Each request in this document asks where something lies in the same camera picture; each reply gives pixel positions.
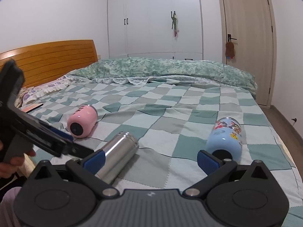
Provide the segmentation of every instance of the blue gripper pad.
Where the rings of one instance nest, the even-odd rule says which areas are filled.
[[[95,175],[105,165],[105,152],[100,149],[81,161],[84,169]]]
[[[63,132],[61,130],[58,130],[58,129],[54,128],[54,127],[50,127],[49,129],[51,131],[55,132],[57,135],[65,138],[67,140],[70,140],[71,142],[74,141],[74,138],[71,135],[69,135],[69,134],[67,134],[67,133],[65,133],[65,132]]]
[[[197,155],[198,166],[207,174],[219,169],[223,162],[204,150],[200,150]]]

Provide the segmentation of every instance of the black handheld device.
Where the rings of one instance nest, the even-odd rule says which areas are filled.
[[[206,151],[198,154],[213,159]],[[60,166],[41,161],[15,199],[20,222],[28,227],[278,227],[289,210],[286,195],[261,160],[241,166],[215,159],[217,169],[182,194],[125,189],[120,195],[83,168],[90,159]]]
[[[20,109],[14,103],[24,76],[14,60],[6,62],[0,72],[0,162],[9,163],[15,156],[22,156],[36,145],[60,157],[70,154],[84,158],[94,151],[73,142],[73,137],[51,127]]]

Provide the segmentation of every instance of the metal screw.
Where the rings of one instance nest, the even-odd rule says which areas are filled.
[[[190,188],[190,189],[186,189],[185,193],[189,196],[197,196],[198,194],[200,194],[200,190],[195,188]]]
[[[105,196],[114,196],[118,193],[118,191],[116,189],[113,189],[113,188],[107,188],[107,189],[104,189],[102,191],[102,194],[105,195]]]

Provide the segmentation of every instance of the white wall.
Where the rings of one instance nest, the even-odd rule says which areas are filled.
[[[93,39],[109,57],[107,0],[1,0],[0,52],[51,41]]]
[[[273,0],[277,27],[277,72],[272,105],[303,137],[303,0]]]

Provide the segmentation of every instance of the pink water bottle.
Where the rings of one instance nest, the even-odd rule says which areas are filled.
[[[96,124],[97,117],[97,110],[93,106],[82,106],[69,117],[67,129],[73,137],[87,137]]]

